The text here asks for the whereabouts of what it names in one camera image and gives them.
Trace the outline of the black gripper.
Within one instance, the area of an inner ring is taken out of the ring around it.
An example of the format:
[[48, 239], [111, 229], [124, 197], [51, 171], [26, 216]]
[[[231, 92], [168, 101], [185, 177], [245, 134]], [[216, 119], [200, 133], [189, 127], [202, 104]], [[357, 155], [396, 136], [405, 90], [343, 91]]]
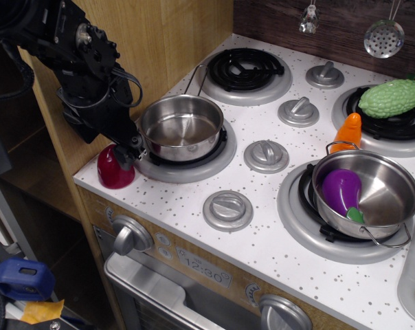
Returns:
[[57, 70], [56, 77], [64, 117], [86, 143], [99, 134], [115, 142], [115, 158], [124, 171], [130, 170], [135, 160], [142, 161], [148, 155], [130, 117], [130, 109], [143, 98], [142, 86], [134, 75], [114, 63], [100, 78], [90, 72], [66, 69]]

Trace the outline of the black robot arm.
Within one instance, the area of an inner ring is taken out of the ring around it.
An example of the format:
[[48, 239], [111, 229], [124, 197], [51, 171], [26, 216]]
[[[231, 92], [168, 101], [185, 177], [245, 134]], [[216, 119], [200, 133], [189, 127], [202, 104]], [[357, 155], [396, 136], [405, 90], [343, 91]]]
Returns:
[[34, 72], [19, 54], [23, 49], [52, 70], [64, 118], [87, 144], [98, 135], [115, 142], [113, 154], [125, 171], [146, 156], [129, 115], [142, 101], [129, 86], [139, 81], [117, 62], [117, 45], [73, 1], [0, 1], [0, 44], [24, 80], [0, 100], [16, 98], [34, 84]]

